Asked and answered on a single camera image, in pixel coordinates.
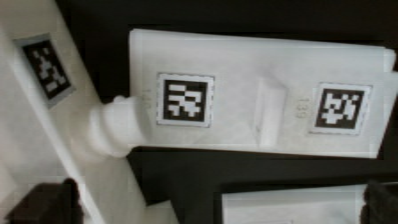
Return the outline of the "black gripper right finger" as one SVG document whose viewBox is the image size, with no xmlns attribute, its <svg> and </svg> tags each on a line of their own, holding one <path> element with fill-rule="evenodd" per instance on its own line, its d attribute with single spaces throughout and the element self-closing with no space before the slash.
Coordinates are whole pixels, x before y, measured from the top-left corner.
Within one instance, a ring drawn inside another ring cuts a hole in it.
<svg viewBox="0 0 398 224">
<path fill-rule="evenodd" d="M 361 224 L 398 224 L 398 196 L 377 181 L 368 182 L 363 199 Z"/>
</svg>

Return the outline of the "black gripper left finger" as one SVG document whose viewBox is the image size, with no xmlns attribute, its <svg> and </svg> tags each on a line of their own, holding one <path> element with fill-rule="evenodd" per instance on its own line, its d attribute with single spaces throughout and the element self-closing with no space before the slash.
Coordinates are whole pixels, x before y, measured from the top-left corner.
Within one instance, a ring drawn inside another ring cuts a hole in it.
<svg viewBox="0 0 398 224">
<path fill-rule="evenodd" d="M 6 215 L 6 224 L 81 224 L 81 193 L 72 178 L 41 183 Z"/>
</svg>

